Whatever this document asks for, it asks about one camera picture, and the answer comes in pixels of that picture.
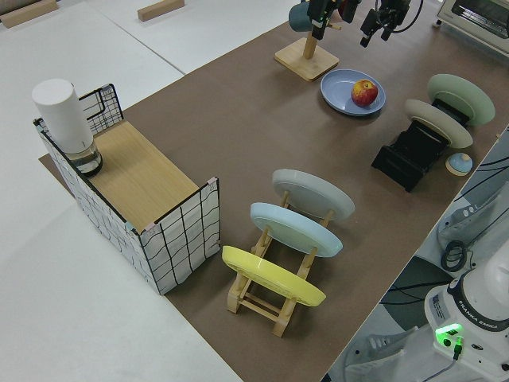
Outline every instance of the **toaster oven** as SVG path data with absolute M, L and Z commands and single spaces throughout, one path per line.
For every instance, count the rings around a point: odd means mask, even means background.
M 509 0 L 444 0 L 437 18 L 509 56 Z

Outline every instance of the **plate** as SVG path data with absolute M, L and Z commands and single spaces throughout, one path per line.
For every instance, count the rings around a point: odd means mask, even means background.
M 249 252 L 225 245 L 222 256 L 231 269 L 281 296 L 307 306 L 318 306 L 325 300 L 324 292 L 312 283 Z
M 452 74 L 436 74 L 428 81 L 428 97 L 444 101 L 467 115 L 469 126 L 483 125 L 495 117 L 493 102 L 476 85 Z
M 316 257 L 333 257 L 343 248 L 341 240 L 327 228 L 278 205 L 253 203 L 251 220 L 261 231 L 268 228 L 273 239 L 306 254 L 316 248 Z
M 463 149 L 473 143 L 472 136 L 467 129 L 429 103 L 417 99 L 407 99 L 405 113 L 410 120 L 417 120 L 446 138 L 453 149 Z
M 359 107 L 352 101 L 352 87 L 355 82 L 368 79 L 379 89 L 375 101 L 367 107 Z M 321 94 L 335 110 L 347 115 L 369 115 L 380 110 L 385 104 L 385 91 L 382 85 L 368 74 L 351 69 L 336 69 L 327 73 L 321 80 Z
M 280 197 L 285 191 L 289 192 L 288 201 L 292 207 L 319 219 L 332 210 L 334 215 L 330 220 L 343 220 L 356 210 L 346 193 L 310 173 L 276 170 L 272 174 L 272 186 Z

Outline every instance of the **apple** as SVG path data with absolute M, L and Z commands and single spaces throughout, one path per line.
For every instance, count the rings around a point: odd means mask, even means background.
M 378 94 L 379 89 L 370 80 L 362 79 L 353 84 L 352 101 L 359 107 L 371 105 Z

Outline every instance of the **brown table mat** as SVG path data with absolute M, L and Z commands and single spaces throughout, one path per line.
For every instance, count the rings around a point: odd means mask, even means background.
M 344 250 L 316 259 L 308 280 L 327 298 L 316 308 L 298 306 L 283 338 L 272 322 L 241 307 L 226 309 L 235 274 L 220 254 L 167 294 L 214 350 L 245 380 L 319 381 L 418 249 L 466 179 L 434 165 L 412 193 L 371 167 L 380 147 L 406 130 L 406 99 L 429 102 L 428 79 L 451 73 L 471 80 L 493 98 L 497 116 L 471 128 L 475 163 L 509 120 L 507 62 L 452 29 L 434 29 L 439 4 L 426 0 L 421 17 L 388 42 L 359 45 L 359 26 L 371 2 L 351 25 L 328 30 L 319 46 L 340 58 L 338 68 L 365 72 L 384 87 L 381 113 L 354 118 L 334 111 L 321 96 L 320 79 L 307 83 L 274 60 L 302 35 L 287 24 L 262 35 L 169 85 L 125 111 L 126 119 L 197 184 L 220 179 L 221 239 L 249 250 L 260 232 L 250 205 L 278 203 L 274 170 L 289 168 L 322 177 L 356 203 L 344 222 L 332 222 Z M 297 270 L 301 256 L 273 243 L 267 259 Z

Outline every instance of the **grid pattern basket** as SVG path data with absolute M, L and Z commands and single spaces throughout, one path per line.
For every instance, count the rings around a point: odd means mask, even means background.
M 112 84 L 82 97 L 91 131 L 98 134 L 123 120 Z M 33 121 L 62 178 L 85 215 L 159 294 L 184 282 L 220 249 L 219 179 L 212 178 L 179 205 L 137 232 L 68 160 L 42 118 Z

